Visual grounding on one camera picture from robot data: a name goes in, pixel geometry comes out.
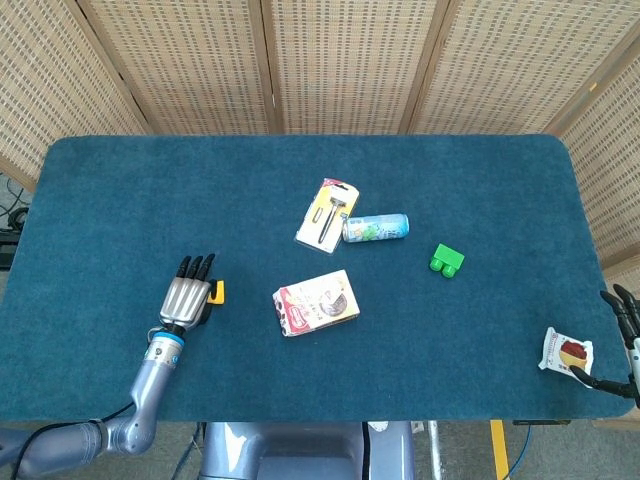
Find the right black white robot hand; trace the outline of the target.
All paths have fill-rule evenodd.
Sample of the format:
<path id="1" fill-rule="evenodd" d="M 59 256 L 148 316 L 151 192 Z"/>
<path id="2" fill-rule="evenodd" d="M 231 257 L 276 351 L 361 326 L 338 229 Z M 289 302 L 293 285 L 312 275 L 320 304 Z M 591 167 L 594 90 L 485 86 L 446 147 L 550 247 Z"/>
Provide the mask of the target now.
<path id="1" fill-rule="evenodd" d="M 622 398 L 632 399 L 639 407 L 639 301 L 619 284 L 613 285 L 615 295 L 601 291 L 601 298 L 611 307 L 621 332 L 631 367 L 627 383 L 596 379 L 578 366 L 571 373 L 585 386 Z"/>

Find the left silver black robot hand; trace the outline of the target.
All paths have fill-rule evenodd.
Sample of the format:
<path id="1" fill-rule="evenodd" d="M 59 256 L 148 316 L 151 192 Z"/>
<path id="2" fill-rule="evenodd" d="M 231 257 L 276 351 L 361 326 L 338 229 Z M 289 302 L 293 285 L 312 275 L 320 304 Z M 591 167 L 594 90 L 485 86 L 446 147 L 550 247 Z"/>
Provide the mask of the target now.
<path id="1" fill-rule="evenodd" d="M 160 309 L 164 331 L 183 336 L 206 323 L 214 306 L 224 304 L 224 281 L 208 278 L 214 259 L 214 253 L 183 258 Z"/>

